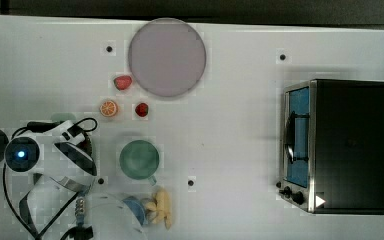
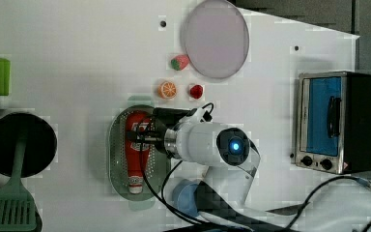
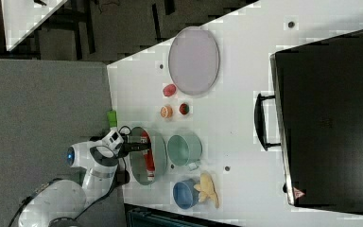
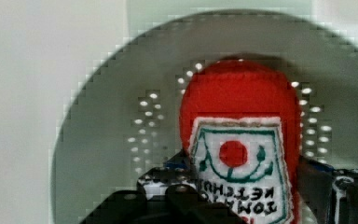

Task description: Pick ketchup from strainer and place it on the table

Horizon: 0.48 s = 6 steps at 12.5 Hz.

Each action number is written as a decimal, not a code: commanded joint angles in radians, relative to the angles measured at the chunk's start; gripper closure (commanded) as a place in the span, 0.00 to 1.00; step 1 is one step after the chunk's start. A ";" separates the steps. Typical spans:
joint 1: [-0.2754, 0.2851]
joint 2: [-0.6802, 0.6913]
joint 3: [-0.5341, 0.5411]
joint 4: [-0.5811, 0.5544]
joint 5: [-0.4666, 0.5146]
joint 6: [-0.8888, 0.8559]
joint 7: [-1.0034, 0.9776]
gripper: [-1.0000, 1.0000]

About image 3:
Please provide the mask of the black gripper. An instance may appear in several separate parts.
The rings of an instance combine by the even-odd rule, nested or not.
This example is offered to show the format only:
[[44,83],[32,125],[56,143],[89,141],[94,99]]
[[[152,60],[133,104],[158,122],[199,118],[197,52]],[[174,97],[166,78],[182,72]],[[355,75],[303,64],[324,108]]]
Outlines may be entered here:
[[121,150],[126,153],[148,150],[148,140],[143,136],[124,136]]

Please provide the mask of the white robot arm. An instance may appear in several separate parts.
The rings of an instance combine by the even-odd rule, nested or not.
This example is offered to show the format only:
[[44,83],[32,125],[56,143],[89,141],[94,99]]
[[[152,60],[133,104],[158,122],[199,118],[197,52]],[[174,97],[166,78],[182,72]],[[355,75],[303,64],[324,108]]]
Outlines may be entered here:
[[18,227],[56,227],[62,221],[76,226],[77,219],[91,206],[130,180],[119,162],[132,152],[150,148],[147,137],[124,134],[117,128],[100,139],[70,146],[67,164],[85,170],[82,180],[56,178],[42,184],[22,201],[10,222]]

